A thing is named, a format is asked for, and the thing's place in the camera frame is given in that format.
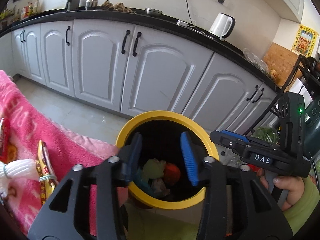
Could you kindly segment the green sleeve right forearm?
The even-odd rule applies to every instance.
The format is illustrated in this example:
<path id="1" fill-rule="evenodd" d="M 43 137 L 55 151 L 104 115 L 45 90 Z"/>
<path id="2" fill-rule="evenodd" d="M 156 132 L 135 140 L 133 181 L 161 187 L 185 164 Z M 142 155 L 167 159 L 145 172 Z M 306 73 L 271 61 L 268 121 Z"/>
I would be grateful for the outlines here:
<path id="1" fill-rule="evenodd" d="M 293 235 L 295 235 L 313 213 L 319 202 L 319 191 L 311 178 L 303 178 L 304 193 L 295 205 L 283 211 Z"/>

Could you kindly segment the right hand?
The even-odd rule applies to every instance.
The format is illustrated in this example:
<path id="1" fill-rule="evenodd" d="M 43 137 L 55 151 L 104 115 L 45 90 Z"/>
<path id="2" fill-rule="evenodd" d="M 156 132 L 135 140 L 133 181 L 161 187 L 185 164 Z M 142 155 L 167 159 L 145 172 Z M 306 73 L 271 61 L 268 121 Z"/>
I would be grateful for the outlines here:
<path id="1" fill-rule="evenodd" d="M 304 193 L 305 184 L 301 177 L 275 177 L 273 178 L 273 183 L 275 187 L 288 191 L 287 198 L 281 207 L 282 211 L 293 207 Z"/>

